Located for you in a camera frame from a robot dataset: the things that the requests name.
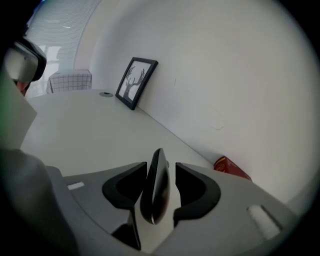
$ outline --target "white wall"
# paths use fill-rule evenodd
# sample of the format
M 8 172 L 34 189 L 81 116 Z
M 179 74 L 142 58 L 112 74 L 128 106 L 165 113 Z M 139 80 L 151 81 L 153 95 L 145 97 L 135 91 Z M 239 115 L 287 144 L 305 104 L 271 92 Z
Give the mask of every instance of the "white wall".
M 210 162 L 228 156 L 287 203 L 319 167 L 313 54 L 272 1 L 123 0 L 90 71 L 94 88 L 115 93 L 132 57 L 157 60 L 138 106 Z
M 103 27 L 120 0 L 101 0 L 82 33 L 74 60 L 74 69 L 89 69 L 90 60 Z

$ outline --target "white table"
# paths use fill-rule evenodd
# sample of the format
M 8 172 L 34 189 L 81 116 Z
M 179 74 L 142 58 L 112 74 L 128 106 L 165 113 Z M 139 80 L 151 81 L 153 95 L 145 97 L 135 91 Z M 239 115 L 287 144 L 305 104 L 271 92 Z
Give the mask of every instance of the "white table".
M 152 252 L 173 230 L 173 211 L 180 206 L 175 186 L 175 163 L 213 169 L 188 145 L 141 109 L 130 110 L 103 90 L 59 92 L 28 99 L 37 111 L 21 149 L 63 176 L 93 173 L 135 162 L 147 162 L 163 148 L 170 163 L 171 195 L 168 210 L 158 225 L 147 223 L 136 204 L 136 222 L 142 250 Z

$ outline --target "black plastic part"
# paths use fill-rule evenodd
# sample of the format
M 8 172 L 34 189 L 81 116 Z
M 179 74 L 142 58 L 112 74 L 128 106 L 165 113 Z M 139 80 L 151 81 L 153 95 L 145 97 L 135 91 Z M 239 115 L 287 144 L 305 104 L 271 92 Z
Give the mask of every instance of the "black plastic part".
M 146 177 L 147 163 L 142 162 L 107 180 L 102 186 L 102 193 L 114 207 L 132 212 L 144 188 Z
M 175 164 L 175 184 L 180 192 L 181 207 L 174 211 L 174 226 L 181 220 L 202 218 L 220 200 L 221 190 L 213 179 L 180 162 Z
M 161 221 L 166 213 L 169 194 L 168 162 L 164 150 L 159 148 L 153 154 L 140 200 L 141 214 L 147 222 L 158 224 Z
M 153 224 L 152 222 L 152 196 L 156 181 L 158 159 L 160 149 L 156 150 L 153 154 L 148 176 L 146 178 L 145 187 L 143 189 L 141 200 L 140 200 L 140 211 L 143 218 Z

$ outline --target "framed picture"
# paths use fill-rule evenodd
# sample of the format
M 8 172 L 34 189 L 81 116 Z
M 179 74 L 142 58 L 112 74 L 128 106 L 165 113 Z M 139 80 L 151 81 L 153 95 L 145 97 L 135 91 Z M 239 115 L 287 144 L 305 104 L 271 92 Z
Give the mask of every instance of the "framed picture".
M 115 96 L 131 110 L 134 110 L 157 65 L 158 62 L 156 60 L 132 58 L 121 79 Z

